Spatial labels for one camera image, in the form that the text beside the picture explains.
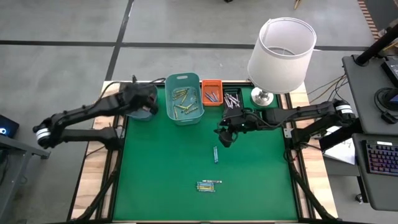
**table leg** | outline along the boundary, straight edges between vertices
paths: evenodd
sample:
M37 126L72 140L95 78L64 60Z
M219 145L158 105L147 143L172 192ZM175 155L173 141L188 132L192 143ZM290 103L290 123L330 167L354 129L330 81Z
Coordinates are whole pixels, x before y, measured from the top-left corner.
M356 177L359 185L359 190L361 191L362 202L369 203L368 196L366 196L365 186L363 185L361 177Z

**white lamp shade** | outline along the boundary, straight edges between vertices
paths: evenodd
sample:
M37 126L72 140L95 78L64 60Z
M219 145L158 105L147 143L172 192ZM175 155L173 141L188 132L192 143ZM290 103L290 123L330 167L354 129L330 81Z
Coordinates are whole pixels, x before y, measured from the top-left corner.
M288 93L305 79L317 35L294 18L268 20L260 30L248 72L256 87L268 93Z

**silver lamp base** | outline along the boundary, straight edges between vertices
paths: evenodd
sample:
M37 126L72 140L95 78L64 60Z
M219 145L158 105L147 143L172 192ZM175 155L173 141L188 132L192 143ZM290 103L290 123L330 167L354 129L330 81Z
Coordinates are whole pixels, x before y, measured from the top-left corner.
M268 106L274 100L274 94L266 93L258 87L251 91L251 101L258 106Z

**computer monitor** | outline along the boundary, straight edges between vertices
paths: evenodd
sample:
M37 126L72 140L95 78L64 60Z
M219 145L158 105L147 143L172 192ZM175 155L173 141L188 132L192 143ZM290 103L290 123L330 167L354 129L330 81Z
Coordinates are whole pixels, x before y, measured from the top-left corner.
M17 133L19 124L3 115L0 115L0 135L13 138Z

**backlit keyboard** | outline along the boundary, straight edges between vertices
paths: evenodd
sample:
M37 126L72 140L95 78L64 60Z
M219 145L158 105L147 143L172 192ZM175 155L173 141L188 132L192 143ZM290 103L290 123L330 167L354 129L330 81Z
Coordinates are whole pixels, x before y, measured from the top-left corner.
M370 173L398 175L398 144L365 141L365 145Z

